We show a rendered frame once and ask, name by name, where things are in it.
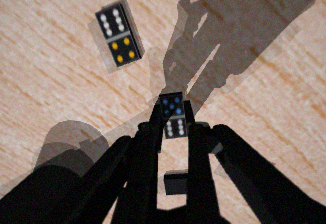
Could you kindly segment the grey mug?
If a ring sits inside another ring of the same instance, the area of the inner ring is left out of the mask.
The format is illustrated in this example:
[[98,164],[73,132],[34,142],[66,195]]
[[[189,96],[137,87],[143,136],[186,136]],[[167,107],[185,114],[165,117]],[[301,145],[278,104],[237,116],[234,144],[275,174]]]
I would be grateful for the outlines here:
[[36,224],[80,179],[66,167],[40,167],[0,199],[0,224]]

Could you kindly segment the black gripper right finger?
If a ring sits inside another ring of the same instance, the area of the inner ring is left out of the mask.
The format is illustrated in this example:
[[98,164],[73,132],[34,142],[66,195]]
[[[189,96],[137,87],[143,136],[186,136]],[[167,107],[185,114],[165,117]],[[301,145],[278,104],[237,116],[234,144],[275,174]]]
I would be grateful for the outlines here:
[[229,126],[195,122],[188,134],[186,224],[222,224],[209,154],[214,154],[261,224],[326,224],[326,206],[310,198]]

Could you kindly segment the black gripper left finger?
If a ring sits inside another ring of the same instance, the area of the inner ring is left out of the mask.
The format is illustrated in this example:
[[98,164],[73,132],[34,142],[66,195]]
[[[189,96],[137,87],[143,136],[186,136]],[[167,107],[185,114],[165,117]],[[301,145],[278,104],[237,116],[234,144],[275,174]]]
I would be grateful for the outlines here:
[[146,208],[157,208],[163,130],[157,104],[133,138],[118,138],[36,224],[102,224],[116,199],[110,224],[145,224]]

